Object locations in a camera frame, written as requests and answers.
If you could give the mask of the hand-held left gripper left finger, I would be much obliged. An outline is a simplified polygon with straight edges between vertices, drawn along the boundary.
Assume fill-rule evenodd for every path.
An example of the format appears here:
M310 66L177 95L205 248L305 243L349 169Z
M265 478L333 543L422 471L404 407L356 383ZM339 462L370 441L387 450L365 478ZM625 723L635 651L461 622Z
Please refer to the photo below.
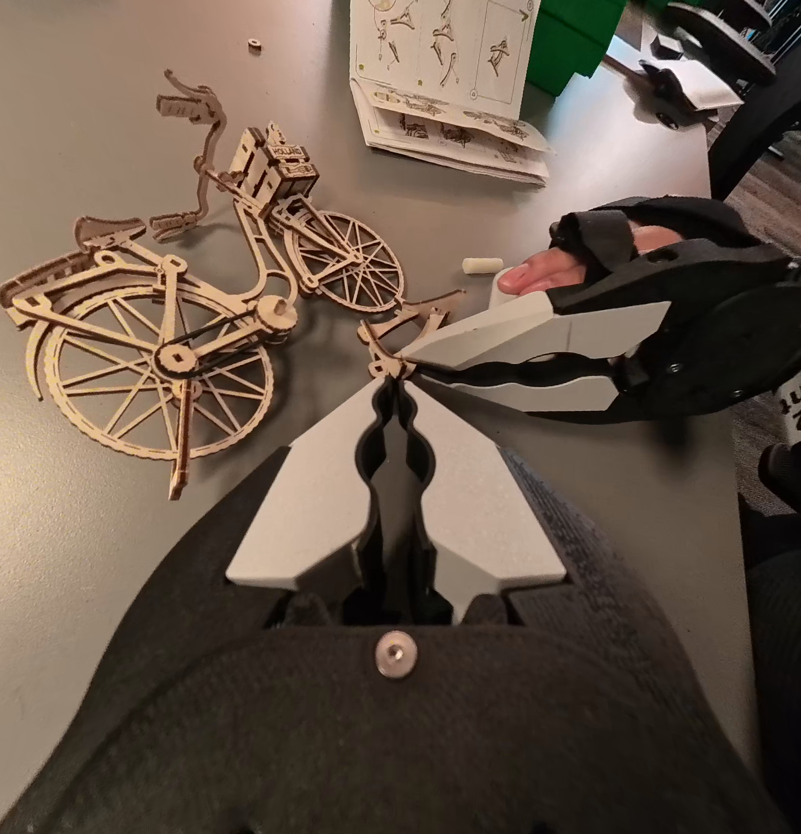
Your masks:
M226 570L239 586L385 590L373 485L396 384L373 380L294 440Z

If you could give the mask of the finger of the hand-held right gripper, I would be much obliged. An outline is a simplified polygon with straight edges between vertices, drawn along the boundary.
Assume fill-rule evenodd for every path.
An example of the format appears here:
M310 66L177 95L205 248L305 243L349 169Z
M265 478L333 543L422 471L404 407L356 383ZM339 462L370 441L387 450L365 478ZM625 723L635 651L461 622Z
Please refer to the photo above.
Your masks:
M655 334L669 301L578 314L554 312L549 299L516 299L437 329L401 349L424 370L469 378L506 377L520 366L545 369L548 357L614 360Z
M523 368L419 368L415 377L524 413L603 412L620 396L614 381L605 374L575 375L551 382L525 376Z

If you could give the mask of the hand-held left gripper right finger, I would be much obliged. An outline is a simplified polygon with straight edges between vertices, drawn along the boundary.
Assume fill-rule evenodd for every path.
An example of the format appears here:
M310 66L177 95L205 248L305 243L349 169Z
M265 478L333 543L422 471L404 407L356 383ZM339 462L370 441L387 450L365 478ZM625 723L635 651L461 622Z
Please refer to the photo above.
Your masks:
M478 596L557 585L566 568L504 452L417 385L399 384L406 462L419 481L409 602L455 624Z

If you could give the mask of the small wooden kickstand part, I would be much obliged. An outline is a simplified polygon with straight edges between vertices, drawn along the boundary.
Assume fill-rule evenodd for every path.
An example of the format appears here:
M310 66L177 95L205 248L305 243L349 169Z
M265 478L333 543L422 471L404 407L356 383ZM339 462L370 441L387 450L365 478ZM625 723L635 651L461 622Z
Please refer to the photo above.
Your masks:
M378 324L361 320L357 329L360 342L369 349L371 362L369 374L374 379L391 378L406 380L416 370L416 363L406 360L405 354L392 354L385 349L381 338L395 329L410 322L419 325L418 335L413 343L433 334L440 327L445 326L452 312L460 306L466 296L465 289L456 289L445 295L422 301L411 302L403 300L394 318Z

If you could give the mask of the wooden bicycle model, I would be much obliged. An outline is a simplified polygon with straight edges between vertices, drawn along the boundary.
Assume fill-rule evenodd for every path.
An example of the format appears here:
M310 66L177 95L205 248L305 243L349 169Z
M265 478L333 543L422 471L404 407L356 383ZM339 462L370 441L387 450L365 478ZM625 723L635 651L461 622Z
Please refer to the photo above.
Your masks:
M215 165L227 116L216 92L165 70L164 118L205 126L194 159L194 208L141 218L82 216L76 249L0 285L0 307L29 330L26 374L81 433L141 460L166 461L168 498L179 500L193 460L225 451L266 416L274 375L268 348L289 339L299 298L327 298L382 315L405 295L403 268L385 238L347 214L317 208L320 172L280 126L247 128L225 170ZM229 293L190 272L165 243L197 228L208 191L227 194L257 276Z

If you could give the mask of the person's right hand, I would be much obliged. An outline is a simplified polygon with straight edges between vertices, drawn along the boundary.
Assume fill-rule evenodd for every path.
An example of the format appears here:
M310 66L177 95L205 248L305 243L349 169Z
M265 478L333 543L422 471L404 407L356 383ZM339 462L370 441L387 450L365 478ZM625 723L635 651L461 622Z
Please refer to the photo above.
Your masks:
M671 228L642 225L628 221L636 249L646 254L684 238ZM582 258L553 247L531 255L521 265L504 271L496 279L496 287L504 295L524 296L550 288L582 284L587 266Z

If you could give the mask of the black office chair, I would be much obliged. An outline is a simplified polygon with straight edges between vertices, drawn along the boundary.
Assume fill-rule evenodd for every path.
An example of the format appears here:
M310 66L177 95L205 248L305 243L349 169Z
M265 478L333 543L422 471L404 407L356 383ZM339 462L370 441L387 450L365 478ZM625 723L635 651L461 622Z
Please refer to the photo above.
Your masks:
M699 43L720 78L742 85L742 106L709 150L711 191L723 200L785 132L801 129L801 2L649 5Z

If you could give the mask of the paper instruction booklet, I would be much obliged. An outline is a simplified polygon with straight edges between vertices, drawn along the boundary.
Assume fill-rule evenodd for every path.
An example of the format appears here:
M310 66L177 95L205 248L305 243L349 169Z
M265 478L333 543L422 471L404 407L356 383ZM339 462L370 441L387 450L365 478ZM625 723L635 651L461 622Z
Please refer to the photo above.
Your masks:
M349 86L364 141L543 187L552 152L520 119L540 3L352 1Z

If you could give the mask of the green box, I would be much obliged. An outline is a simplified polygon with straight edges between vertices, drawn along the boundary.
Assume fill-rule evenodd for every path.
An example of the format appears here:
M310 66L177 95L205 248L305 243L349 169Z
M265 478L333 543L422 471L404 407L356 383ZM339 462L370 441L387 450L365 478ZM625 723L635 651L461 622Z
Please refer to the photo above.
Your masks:
M541 1L526 81L558 96L574 75L591 77L625 6L625 1Z

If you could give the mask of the person's trouser leg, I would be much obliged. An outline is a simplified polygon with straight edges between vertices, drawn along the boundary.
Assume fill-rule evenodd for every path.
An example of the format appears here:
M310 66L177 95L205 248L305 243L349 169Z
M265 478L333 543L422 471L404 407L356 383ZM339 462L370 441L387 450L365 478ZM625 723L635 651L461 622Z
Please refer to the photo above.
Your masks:
M765 516L739 495L739 524L765 785L801 832L801 516Z

